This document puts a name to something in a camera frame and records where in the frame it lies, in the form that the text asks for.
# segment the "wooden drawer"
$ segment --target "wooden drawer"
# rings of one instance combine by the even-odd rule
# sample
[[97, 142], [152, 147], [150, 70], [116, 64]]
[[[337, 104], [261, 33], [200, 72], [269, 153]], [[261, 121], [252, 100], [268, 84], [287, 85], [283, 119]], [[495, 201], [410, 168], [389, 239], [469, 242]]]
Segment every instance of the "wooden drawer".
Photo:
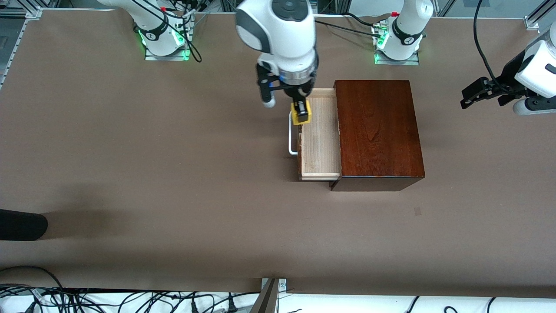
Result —
[[342, 80], [307, 98], [299, 126], [300, 180], [334, 191], [399, 191], [425, 177], [408, 81]]

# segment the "gray floor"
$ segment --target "gray floor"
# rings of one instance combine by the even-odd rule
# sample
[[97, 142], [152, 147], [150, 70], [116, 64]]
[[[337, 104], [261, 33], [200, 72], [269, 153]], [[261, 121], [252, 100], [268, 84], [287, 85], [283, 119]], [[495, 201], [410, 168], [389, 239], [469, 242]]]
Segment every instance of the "gray floor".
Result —
[[0, 18], [0, 74], [8, 64], [24, 21], [23, 18]]

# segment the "brown table surface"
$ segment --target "brown table surface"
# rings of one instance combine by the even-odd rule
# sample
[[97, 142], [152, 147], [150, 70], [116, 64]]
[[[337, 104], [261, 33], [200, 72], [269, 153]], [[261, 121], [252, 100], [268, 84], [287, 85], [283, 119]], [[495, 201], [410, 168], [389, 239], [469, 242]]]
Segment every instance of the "brown table surface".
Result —
[[[45, 11], [0, 92], [0, 199], [47, 213], [51, 239], [0, 243], [0, 265], [69, 287], [241, 291], [279, 276], [296, 292], [554, 296], [556, 115], [460, 108], [487, 75], [471, 25], [431, 20], [418, 67], [374, 65], [368, 37], [317, 25], [317, 87], [411, 82], [426, 171], [402, 192], [338, 193], [297, 181], [289, 104], [261, 105], [233, 15], [196, 28], [197, 64], [142, 60], [125, 11]], [[479, 28], [496, 73], [535, 36], [518, 19]]]

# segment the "wooden box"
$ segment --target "wooden box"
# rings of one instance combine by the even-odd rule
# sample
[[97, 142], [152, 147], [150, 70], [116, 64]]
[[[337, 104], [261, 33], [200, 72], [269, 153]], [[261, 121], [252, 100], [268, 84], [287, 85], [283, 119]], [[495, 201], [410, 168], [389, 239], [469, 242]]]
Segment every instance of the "wooden box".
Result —
[[301, 180], [330, 181], [333, 191], [399, 191], [425, 177], [408, 81], [339, 80], [308, 100]]

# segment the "white handle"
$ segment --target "white handle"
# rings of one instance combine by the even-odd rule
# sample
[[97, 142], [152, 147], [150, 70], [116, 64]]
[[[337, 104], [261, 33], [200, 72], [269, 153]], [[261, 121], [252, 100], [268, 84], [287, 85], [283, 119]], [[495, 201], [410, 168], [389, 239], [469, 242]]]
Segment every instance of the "white handle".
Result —
[[290, 122], [290, 125], [288, 126], [288, 132], [287, 132], [287, 150], [290, 152], [291, 155], [297, 155], [297, 151], [291, 150], [291, 111], [288, 120]]

